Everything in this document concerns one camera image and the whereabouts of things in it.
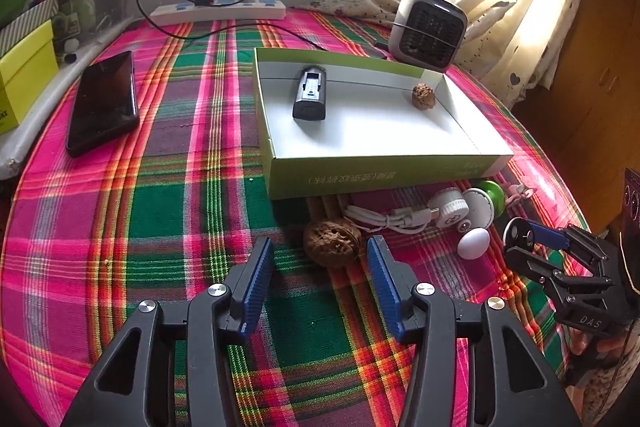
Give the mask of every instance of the walnut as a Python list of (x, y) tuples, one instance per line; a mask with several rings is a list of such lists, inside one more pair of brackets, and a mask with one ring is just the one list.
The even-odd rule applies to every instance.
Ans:
[(362, 234), (346, 219), (310, 223), (303, 235), (306, 254), (320, 266), (341, 268), (358, 257)]
[(411, 101), (421, 111), (432, 109), (436, 105), (436, 94), (427, 84), (418, 84), (411, 92)]

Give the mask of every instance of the green folder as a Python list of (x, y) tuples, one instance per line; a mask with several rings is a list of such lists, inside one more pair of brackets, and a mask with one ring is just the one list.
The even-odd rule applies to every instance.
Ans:
[(27, 0), (0, 0), (0, 28), (4, 28), (24, 12)]

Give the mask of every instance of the black smartphone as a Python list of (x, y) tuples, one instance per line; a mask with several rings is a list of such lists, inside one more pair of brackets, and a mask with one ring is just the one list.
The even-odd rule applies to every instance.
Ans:
[(105, 58), (82, 73), (66, 134), (66, 152), (77, 158), (132, 131), (139, 123), (132, 53)]

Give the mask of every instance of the power strip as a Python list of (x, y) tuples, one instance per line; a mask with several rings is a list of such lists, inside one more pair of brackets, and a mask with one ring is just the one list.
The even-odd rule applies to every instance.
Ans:
[(182, 24), (185, 22), (225, 21), (225, 20), (283, 20), (287, 9), (280, 1), (255, 0), (233, 6), (225, 5), (233, 1), (215, 1), (213, 6), (195, 6), (190, 2), (159, 6), (149, 16), (159, 26)]

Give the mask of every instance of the black grille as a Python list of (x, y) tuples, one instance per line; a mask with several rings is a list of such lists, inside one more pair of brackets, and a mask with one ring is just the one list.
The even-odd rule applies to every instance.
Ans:
[(400, 38), (400, 51), (438, 69), (450, 65), (466, 29), (455, 15), (425, 2), (412, 6), (406, 26)]

